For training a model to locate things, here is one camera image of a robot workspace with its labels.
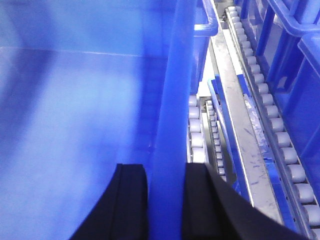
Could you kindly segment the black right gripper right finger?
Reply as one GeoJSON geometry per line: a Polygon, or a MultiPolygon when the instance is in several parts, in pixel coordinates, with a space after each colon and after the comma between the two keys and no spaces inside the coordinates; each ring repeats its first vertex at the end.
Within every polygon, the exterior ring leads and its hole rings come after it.
{"type": "Polygon", "coordinates": [[[303,240],[236,193],[209,164],[185,165],[184,240],[303,240]]]}

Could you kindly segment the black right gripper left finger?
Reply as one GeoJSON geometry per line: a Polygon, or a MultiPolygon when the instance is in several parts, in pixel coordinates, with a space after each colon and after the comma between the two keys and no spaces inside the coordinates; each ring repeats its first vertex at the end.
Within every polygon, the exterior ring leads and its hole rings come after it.
{"type": "Polygon", "coordinates": [[[148,183],[142,164],[117,164],[112,179],[72,240],[146,240],[148,183]]]}

